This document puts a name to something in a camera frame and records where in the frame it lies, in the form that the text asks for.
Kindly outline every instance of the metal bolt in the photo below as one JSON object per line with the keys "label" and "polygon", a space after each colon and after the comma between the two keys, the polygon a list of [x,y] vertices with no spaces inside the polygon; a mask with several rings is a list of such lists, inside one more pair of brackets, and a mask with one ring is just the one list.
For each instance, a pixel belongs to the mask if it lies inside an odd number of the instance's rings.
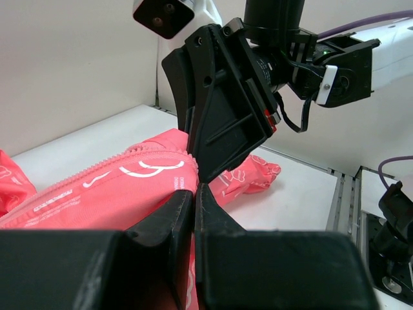
{"label": "metal bolt", "polygon": [[231,34],[231,28],[226,26],[224,27],[224,35],[229,36]]}
{"label": "metal bolt", "polygon": [[170,3],[168,3],[167,5],[165,5],[165,6],[163,7],[163,9],[164,9],[165,12],[168,13],[168,14],[173,14],[173,13],[175,13],[175,6],[174,6],[174,5],[171,5]]}
{"label": "metal bolt", "polygon": [[137,232],[135,232],[135,231],[127,231],[127,232],[126,232],[126,235],[127,235],[128,237],[130,237],[130,238],[136,238],[136,237],[139,236],[139,234],[138,234]]}
{"label": "metal bolt", "polygon": [[162,27],[163,26],[163,20],[159,17],[155,17],[152,20],[152,24],[154,24],[155,27]]}
{"label": "metal bolt", "polygon": [[402,288],[399,284],[395,283],[393,279],[389,276],[384,276],[381,281],[383,282],[383,285],[392,293],[394,294],[400,294],[402,292]]}
{"label": "metal bolt", "polygon": [[195,38],[195,46],[200,47],[202,45],[202,37]]}
{"label": "metal bolt", "polygon": [[275,112],[273,115],[271,115],[271,118],[274,120],[275,124],[281,123],[281,117],[279,116],[278,112]]}

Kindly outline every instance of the pink fabric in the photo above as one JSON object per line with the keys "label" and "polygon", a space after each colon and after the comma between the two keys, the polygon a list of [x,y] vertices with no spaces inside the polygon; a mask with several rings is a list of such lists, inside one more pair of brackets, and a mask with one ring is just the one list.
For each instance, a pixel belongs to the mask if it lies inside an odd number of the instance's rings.
{"label": "pink fabric", "polygon": [[36,189],[20,167],[0,150],[0,216],[10,212],[35,193]]}
{"label": "pink fabric", "polygon": [[196,192],[186,134],[169,130],[58,183],[0,218],[2,228],[127,229],[176,190]]}
{"label": "pink fabric", "polygon": [[[125,230],[165,203],[178,189],[196,192],[197,164],[185,151],[188,135],[176,129],[128,148],[122,155],[99,163],[53,185],[18,207],[3,196],[16,194],[19,201],[35,189],[19,167],[0,153],[0,228],[121,229]],[[281,172],[279,165],[251,155],[231,172],[210,183],[220,206],[243,193],[269,188]],[[23,187],[16,187],[16,177]],[[186,308],[199,309],[195,288],[194,244],[190,253]]]}

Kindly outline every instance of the screw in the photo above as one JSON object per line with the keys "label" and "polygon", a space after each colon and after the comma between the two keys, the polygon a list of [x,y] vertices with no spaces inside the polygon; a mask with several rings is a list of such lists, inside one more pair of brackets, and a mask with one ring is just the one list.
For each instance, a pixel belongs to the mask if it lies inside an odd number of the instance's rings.
{"label": "screw", "polygon": [[195,46],[200,47],[202,45],[202,37],[195,38]]}
{"label": "screw", "polygon": [[159,17],[155,17],[152,20],[152,24],[154,24],[155,27],[162,27],[163,26],[163,20]]}
{"label": "screw", "polygon": [[226,26],[224,27],[224,35],[229,36],[231,34],[231,28]]}
{"label": "screw", "polygon": [[399,284],[395,283],[395,281],[393,281],[393,279],[391,279],[391,277],[389,276],[384,276],[381,279],[381,282],[383,283],[383,285],[392,293],[394,294],[400,294],[402,292],[402,288]]}
{"label": "screw", "polygon": [[168,3],[167,5],[165,5],[165,6],[163,7],[163,9],[164,9],[165,12],[168,13],[168,14],[173,14],[173,13],[175,13],[175,6],[174,6],[174,5],[171,5],[170,3]]}
{"label": "screw", "polygon": [[135,231],[127,231],[127,232],[126,232],[126,235],[127,235],[129,238],[132,238],[132,239],[134,239],[134,238],[136,238],[136,237],[139,236],[139,234],[138,234],[137,232],[135,232]]}

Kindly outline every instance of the black cable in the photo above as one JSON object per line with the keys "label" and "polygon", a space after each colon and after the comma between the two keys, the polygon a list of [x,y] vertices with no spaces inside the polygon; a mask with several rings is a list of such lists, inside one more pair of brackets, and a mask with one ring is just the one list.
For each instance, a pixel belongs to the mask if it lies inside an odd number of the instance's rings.
{"label": "black cable", "polygon": [[284,109],[284,101],[281,95],[276,92],[274,94],[274,97],[276,98],[279,109],[281,110],[281,114],[283,115],[283,119],[285,123],[295,132],[297,133],[302,133],[306,132],[308,129],[308,121],[310,119],[310,107],[311,107],[311,101],[313,101],[316,96],[318,95],[318,92],[313,93],[310,97],[308,97],[303,105],[303,110],[301,112],[301,127],[298,127],[294,122],[287,116],[287,113],[285,112]]}
{"label": "black cable", "polygon": [[287,63],[290,66],[296,67],[296,68],[300,68],[306,71],[309,71],[311,73],[313,73],[315,76],[323,79],[323,76],[321,74],[319,74],[318,72],[316,72],[314,70],[314,68],[312,66],[306,65],[304,63],[297,63],[295,61],[292,61],[289,58],[290,53],[287,52],[288,48],[287,48],[287,28],[288,28],[288,11],[289,11],[289,5],[288,5],[288,1],[289,0],[281,0],[281,19],[279,21],[279,47],[280,47],[280,51],[281,54],[283,55],[283,57],[285,58],[285,60],[287,61]]}

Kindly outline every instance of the red component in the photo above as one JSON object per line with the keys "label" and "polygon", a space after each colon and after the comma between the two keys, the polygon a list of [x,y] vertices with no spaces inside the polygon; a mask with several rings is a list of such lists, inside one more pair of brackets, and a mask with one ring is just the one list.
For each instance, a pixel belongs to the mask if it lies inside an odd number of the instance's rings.
{"label": "red component", "polygon": [[277,131],[277,127],[276,127],[276,123],[274,121],[274,118],[272,117],[272,115],[270,114],[270,111],[268,111],[268,109],[264,110],[264,114],[267,117],[268,122],[270,123],[272,132]]}

